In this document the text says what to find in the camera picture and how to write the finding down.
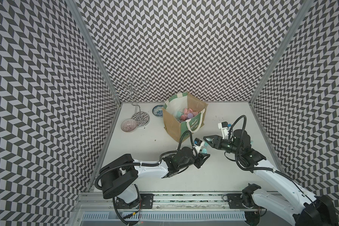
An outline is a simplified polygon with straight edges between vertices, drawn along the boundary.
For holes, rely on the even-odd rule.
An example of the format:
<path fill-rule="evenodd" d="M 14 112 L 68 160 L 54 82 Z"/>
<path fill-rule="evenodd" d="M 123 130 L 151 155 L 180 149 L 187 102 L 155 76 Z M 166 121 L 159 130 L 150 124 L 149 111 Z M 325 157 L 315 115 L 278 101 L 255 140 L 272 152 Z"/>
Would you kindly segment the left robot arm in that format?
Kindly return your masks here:
<path fill-rule="evenodd" d="M 102 191 L 103 198 L 112 199 L 118 209 L 134 209 L 147 201 L 140 194 L 135 181 L 137 179 L 166 179 L 176 176 L 190 166 L 201 168 L 210 157 L 204 148 L 204 142 L 193 138 L 190 131 L 191 146 L 182 147 L 184 135 L 174 151 L 167 151 L 160 155 L 158 161 L 140 161 L 132 158 L 131 154 L 124 154 L 106 166 L 102 167 L 94 186 Z"/>

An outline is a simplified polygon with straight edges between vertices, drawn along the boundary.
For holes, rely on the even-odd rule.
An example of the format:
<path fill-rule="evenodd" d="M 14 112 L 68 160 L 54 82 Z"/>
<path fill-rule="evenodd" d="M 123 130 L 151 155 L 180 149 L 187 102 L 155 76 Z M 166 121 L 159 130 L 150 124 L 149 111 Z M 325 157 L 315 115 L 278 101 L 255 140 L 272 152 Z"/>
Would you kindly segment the green canvas Christmas bag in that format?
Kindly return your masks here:
<path fill-rule="evenodd" d="M 177 142 L 186 131 L 197 132 L 203 125 L 208 104 L 189 92 L 181 92 L 166 100 L 163 122 L 166 132 Z"/>

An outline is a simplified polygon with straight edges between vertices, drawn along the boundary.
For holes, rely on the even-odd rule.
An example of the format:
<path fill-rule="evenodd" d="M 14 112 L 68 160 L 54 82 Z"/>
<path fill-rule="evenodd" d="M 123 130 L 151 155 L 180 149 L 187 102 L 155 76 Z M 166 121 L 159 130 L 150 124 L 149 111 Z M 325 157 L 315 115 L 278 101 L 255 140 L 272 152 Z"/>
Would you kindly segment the pink hourglass front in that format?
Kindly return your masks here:
<path fill-rule="evenodd" d="M 187 114 L 188 113 L 192 113 L 194 115 L 194 117 L 199 114 L 197 111 L 194 111 L 191 108 L 185 108 L 184 112 L 183 112 L 183 115 L 181 116 L 181 120 L 183 120 L 183 121 L 188 120 L 187 119 Z"/>

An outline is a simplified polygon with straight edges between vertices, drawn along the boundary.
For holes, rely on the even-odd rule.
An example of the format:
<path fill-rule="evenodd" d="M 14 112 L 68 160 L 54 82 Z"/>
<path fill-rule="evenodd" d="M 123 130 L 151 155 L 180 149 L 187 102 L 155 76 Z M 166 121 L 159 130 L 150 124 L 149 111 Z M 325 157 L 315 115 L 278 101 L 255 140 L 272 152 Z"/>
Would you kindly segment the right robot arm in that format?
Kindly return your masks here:
<path fill-rule="evenodd" d="M 242 205 L 265 208 L 292 226 L 337 226 L 339 224 L 332 200 L 326 195 L 315 195 L 278 170 L 267 158 L 251 147 L 246 132 L 247 117 L 241 115 L 242 128 L 220 123 L 222 136 L 205 136 L 203 140 L 212 148 L 234 154 L 234 162 L 243 171 L 251 172 L 270 184 L 281 198 L 270 194 L 256 184 L 242 190 Z"/>

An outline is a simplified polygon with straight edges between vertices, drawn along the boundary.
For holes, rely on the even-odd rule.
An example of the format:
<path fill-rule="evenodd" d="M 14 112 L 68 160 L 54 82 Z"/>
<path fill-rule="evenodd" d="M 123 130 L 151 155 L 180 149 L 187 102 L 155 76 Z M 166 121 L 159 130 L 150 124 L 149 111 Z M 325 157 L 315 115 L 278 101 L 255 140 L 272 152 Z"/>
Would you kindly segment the green hourglass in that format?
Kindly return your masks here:
<path fill-rule="evenodd" d="M 175 118 L 178 119 L 178 120 L 181 118 L 182 115 L 183 115 L 183 113 L 182 113 L 181 111 L 177 111 L 177 112 L 174 114 Z"/>
<path fill-rule="evenodd" d="M 207 147 L 208 147 L 209 145 L 206 143 L 206 142 L 204 142 L 203 144 L 202 144 L 202 147 L 201 147 L 201 153 L 202 154 L 207 154 L 208 153 L 208 151 L 207 151 Z"/>

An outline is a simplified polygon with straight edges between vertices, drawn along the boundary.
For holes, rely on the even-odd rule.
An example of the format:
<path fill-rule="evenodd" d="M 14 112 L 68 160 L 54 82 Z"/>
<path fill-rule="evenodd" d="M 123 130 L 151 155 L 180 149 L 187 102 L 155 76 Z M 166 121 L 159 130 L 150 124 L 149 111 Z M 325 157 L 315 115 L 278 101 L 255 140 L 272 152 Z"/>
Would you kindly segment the blue white ceramic bowl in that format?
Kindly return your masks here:
<path fill-rule="evenodd" d="M 152 109 L 152 114 L 157 118 L 163 118 L 163 107 L 164 105 L 156 105 Z"/>

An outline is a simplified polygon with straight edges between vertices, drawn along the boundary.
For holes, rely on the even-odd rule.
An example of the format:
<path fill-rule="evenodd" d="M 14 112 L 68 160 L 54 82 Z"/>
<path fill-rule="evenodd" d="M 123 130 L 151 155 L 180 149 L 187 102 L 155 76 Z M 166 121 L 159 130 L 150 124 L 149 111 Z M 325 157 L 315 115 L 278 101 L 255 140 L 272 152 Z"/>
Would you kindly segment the purple hourglass small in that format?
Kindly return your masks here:
<path fill-rule="evenodd" d="M 192 119 L 193 117 L 194 117 L 194 115 L 192 113 L 187 114 L 187 119 Z"/>

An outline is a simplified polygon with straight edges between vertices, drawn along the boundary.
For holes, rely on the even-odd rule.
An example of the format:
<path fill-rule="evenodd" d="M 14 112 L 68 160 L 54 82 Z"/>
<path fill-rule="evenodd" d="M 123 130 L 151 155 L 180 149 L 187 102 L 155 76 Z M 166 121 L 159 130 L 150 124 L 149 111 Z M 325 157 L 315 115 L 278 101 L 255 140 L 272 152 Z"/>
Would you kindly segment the metal base rail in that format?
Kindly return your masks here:
<path fill-rule="evenodd" d="M 133 210 L 141 211 L 257 211 L 259 207 L 245 208 L 235 199 L 228 200 L 228 194 L 239 197 L 241 191 L 220 192 L 141 192 L 143 196 L 152 194 L 152 198 L 143 198 L 142 207 L 136 205 Z M 100 192 L 79 195 L 73 211 L 113 211 L 116 201 L 104 199 Z"/>

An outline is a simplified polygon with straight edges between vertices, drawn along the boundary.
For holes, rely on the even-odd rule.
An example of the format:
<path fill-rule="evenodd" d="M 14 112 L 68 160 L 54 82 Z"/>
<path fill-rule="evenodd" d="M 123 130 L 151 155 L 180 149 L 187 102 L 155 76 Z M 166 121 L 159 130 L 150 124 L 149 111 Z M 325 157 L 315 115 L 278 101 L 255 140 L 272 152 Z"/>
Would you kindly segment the pink glass bowl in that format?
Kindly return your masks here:
<path fill-rule="evenodd" d="M 123 132 L 133 132 L 137 128 L 137 121 L 134 119 L 126 119 L 121 123 Z"/>

